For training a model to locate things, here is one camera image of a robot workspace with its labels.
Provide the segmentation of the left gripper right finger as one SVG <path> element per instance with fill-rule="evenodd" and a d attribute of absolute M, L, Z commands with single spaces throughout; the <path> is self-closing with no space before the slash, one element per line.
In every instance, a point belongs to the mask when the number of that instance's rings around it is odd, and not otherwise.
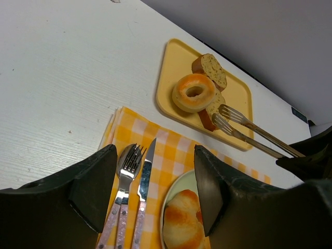
<path fill-rule="evenodd" d="M 203 230 L 211 248 L 331 248 L 331 181 L 265 184 L 195 146 Z"/>

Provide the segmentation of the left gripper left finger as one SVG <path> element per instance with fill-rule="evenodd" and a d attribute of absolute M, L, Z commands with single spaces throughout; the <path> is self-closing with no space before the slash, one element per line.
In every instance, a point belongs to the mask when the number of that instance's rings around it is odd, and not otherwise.
<path fill-rule="evenodd" d="M 57 173 L 1 190 L 1 248 L 95 248 L 116 164 L 111 144 Z"/>

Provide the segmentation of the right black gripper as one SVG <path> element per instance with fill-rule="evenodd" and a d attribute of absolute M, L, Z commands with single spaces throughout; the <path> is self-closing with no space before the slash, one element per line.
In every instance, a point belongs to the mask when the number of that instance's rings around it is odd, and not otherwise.
<path fill-rule="evenodd" d="M 290 147 L 304 154 L 304 157 L 280 158 L 276 164 L 293 173 L 302 181 L 310 179 L 331 179 L 331 128 Z"/>

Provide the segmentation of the round orange bun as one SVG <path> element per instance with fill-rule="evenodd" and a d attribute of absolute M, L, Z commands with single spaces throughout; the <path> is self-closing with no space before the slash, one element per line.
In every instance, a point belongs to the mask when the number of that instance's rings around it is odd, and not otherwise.
<path fill-rule="evenodd" d="M 163 240 L 167 248 L 210 248 L 205 237 L 198 196 L 186 189 L 166 205 Z"/>

